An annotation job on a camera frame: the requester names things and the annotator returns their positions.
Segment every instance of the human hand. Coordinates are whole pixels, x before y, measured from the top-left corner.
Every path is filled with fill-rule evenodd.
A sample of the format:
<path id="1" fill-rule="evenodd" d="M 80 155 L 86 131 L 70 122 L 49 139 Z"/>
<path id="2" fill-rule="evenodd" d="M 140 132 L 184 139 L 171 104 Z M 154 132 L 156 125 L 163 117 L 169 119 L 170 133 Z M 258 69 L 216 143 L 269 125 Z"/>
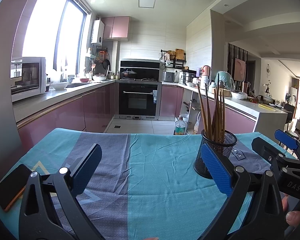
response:
<path id="1" fill-rule="evenodd" d="M 286 211 L 288 208 L 288 195 L 282 199 L 283 211 Z M 291 211 L 286 215 L 286 221 L 290 226 L 297 227 L 300 224 L 300 211 Z"/>

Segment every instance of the sink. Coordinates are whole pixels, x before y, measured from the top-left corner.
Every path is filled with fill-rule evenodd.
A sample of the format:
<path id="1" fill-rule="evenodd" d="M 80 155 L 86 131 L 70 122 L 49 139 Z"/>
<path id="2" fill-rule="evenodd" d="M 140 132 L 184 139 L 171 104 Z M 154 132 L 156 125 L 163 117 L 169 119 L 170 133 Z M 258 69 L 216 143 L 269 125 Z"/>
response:
<path id="1" fill-rule="evenodd" d="M 71 83 L 71 84 L 67 85 L 66 88 L 75 88 L 75 87 L 80 87 L 80 86 L 84 86 L 87 84 L 88 83 Z"/>

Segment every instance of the white countertop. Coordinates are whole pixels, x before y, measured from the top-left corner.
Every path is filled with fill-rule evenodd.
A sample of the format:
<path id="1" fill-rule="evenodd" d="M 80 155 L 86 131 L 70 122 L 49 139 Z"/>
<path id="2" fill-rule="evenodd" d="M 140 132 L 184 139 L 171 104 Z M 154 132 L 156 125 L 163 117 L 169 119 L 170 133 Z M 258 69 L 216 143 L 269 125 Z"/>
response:
<path id="1" fill-rule="evenodd" d="M 13 112 L 16 122 L 41 111 L 49 106 L 59 103 L 68 98 L 80 95 L 89 90 L 93 90 L 111 83 L 115 80 L 104 81 L 101 83 L 88 83 L 74 88 L 66 88 L 64 90 L 54 90 L 50 88 L 47 93 L 19 100 L 13 103 Z"/>
<path id="2" fill-rule="evenodd" d="M 188 89 L 194 92 L 198 92 L 197 88 L 189 87 L 183 84 L 179 83 L 170 83 L 170 82 L 162 82 L 162 85 L 171 85 L 171 86 L 179 86 L 184 89 Z M 201 95 L 205 95 L 205 90 L 200 90 Z M 209 98 L 214 98 L 214 94 L 208 92 Z M 252 115 L 253 117 L 258 118 L 260 113 L 267 113 L 267 114 L 286 114 L 284 111 L 281 111 L 279 109 L 276 110 L 268 110 L 266 108 L 260 107 L 259 104 L 251 103 L 249 101 L 245 100 L 237 100 L 233 99 L 231 97 L 225 97 L 225 104 L 228 106 L 231 106 L 233 108 L 236 108 L 244 113 L 247 113 L 249 115 Z"/>

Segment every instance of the built-in oven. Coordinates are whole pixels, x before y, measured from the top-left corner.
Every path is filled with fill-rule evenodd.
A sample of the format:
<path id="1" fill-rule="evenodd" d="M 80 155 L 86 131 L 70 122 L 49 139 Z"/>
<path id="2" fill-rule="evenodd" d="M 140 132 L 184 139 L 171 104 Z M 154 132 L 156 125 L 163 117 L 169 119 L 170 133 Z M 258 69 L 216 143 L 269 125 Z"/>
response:
<path id="1" fill-rule="evenodd" d="M 23 57 L 11 61 L 10 88 L 12 102 L 46 91 L 44 57 Z"/>
<path id="2" fill-rule="evenodd" d="M 159 82 L 120 81 L 116 118 L 158 120 L 161 86 Z"/>

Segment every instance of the microwave oven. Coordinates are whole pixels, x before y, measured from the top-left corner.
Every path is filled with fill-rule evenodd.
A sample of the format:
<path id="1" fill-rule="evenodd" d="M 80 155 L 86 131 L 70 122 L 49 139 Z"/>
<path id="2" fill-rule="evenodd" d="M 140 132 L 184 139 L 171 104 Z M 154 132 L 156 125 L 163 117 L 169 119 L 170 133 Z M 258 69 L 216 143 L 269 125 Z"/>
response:
<path id="1" fill-rule="evenodd" d="M 10 86 L 12 102 L 43 94 L 46 91 L 46 59 L 21 57 L 11 60 Z"/>

